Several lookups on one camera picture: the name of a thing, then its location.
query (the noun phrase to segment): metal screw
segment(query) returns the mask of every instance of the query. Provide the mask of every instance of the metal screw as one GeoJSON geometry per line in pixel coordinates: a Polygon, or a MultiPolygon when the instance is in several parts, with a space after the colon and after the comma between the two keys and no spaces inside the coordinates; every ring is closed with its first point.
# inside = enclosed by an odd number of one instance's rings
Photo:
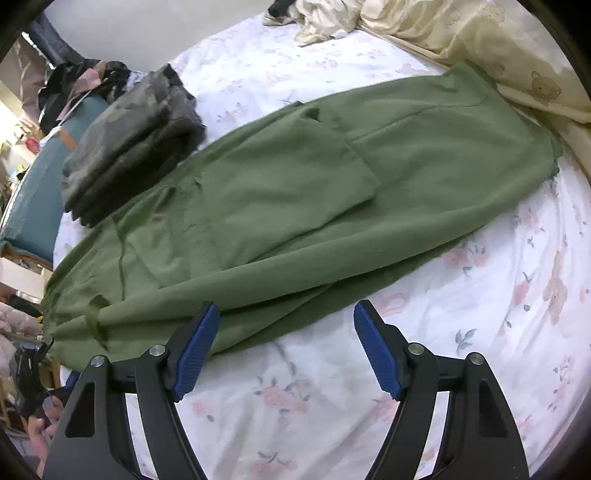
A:
{"type": "Polygon", "coordinates": [[[408,351],[413,355],[421,355],[425,351],[425,347],[420,343],[411,343],[408,346],[408,351]]]}
{"type": "Polygon", "coordinates": [[[150,349],[150,355],[152,356],[160,356],[166,351],[166,347],[164,345],[154,345],[150,349]]]}
{"type": "Polygon", "coordinates": [[[470,362],[474,365],[482,365],[484,363],[484,357],[479,353],[471,353],[470,362]]]}
{"type": "Polygon", "coordinates": [[[102,355],[96,355],[90,359],[90,364],[93,367],[100,367],[104,363],[105,363],[105,357],[102,355]]]}

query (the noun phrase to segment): wall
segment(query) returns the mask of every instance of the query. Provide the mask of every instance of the wall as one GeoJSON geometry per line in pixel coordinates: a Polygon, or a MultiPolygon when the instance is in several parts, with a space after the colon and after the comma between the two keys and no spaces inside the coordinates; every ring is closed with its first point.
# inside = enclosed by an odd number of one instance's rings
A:
{"type": "Polygon", "coordinates": [[[155,70],[199,40],[266,10],[272,0],[55,0],[46,15],[88,58],[155,70]]]}

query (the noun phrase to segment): folded green pants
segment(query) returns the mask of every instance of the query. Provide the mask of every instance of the folded green pants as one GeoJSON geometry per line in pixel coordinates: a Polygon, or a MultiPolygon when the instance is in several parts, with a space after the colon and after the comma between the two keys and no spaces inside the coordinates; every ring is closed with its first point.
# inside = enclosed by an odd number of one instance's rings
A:
{"type": "Polygon", "coordinates": [[[93,229],[43,311],[61,361],[132,358],[211,300],[212,352],[393,283],[531,193],[561,146],[478,67],[296,103],[187,159],[93,229]]]}

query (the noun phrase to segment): white floral bedsheet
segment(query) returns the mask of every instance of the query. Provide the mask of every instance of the white floral bedsheet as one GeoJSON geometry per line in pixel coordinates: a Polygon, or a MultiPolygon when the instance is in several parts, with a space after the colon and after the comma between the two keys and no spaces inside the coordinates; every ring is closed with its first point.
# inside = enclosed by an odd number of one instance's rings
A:
{"type": "MultiPolygon", "coordinates": [[[[246,20],[172,65],[197,98],[207,141],[294,100],[436,74],[355,31],[298,48],[295,25],[246,20]]],[[[591,381],[591,189],[568,157],[560,173],[440,258],[371,295],[382,317],[437,355],[482,352],[506,395],[534,472],[568,428],[591,381]]],[[[56,263],[78,241],[64,217],[56,263]]],[[[447,394],[439,394],[417,478],[431,472],[447,394]]],[[[364,478],[397,404],[353,328],[352,306],[298,332],[209,361],[177,406],[211,480],[364,478]]],[[[137,399],[128,396],[142,472],[156,478],[137,399]]]]}

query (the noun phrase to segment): beige blanket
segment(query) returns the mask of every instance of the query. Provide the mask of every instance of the beige blanket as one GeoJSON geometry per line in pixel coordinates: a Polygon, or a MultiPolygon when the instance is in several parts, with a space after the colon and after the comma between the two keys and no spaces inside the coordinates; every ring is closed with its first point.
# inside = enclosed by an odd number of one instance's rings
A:
{"type": "Polygon", "coordinates": [[[591,172],[591,101],[566,56],[517,0],[297,0],[282,19],[297,21],[298,45],[363,29],[449,67],[482,66],[507,99],[538,111],[591,172]]]}

